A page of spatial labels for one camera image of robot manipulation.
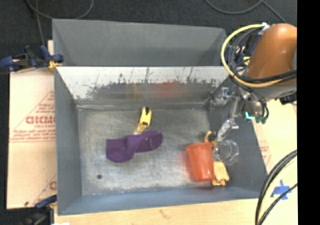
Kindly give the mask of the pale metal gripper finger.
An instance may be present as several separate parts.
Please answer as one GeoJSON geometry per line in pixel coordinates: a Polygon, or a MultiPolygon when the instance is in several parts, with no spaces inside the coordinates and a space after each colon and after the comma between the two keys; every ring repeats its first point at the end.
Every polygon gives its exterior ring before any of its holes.
{"type": "Polygon", "coordinates": [[[214,110],[216,108],[224,107],[229,102],[235,100],[235,92],[230,87],[220,87],[209,94],[207,101],[208,108],[214,110]]]}
{"type": "Polygon", "coordinates": [[[237,130],[237,129],[239,129],[239,125],[236,123],[235,119],[228,118],[218,130],[216,141],[217,142],[223,141],[232,130],[237,130]]]}

